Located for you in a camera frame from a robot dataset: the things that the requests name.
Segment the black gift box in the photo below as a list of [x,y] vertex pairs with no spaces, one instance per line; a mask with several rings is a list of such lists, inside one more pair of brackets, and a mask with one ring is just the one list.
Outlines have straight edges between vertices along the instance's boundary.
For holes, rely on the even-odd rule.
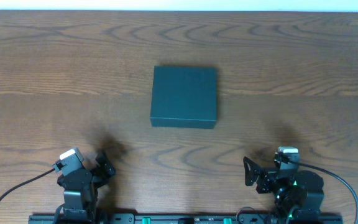
[[214,67],[155,66],[151,125],[213,129],[217,121],[217,76]]

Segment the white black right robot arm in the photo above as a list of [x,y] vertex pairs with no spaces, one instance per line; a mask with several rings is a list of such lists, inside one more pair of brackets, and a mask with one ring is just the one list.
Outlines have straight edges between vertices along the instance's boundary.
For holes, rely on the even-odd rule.
[[248,157],[243,158],[246,186],[256,184],[259,194],[274,196],[274,214],[264,218],[264,222],[323,223],[323,178],[312,171],[299,170],[300,154],[295,147],[280,146],[273,161],[274,167],[263,168]]

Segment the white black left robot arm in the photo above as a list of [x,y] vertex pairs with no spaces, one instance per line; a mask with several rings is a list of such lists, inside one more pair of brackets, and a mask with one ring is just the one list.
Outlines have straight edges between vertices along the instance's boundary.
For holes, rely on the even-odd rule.
[[97,208],[98,189],[109,183],[116,170],[105,152],[100,152],[96,165],[86,169],[84,158],[79,149],[74,147],[59,156],[53,165],[56,172],[61,172],[57,184],[64,188],[64,203],[54,214],[53,223],[107,223],[106,212]]

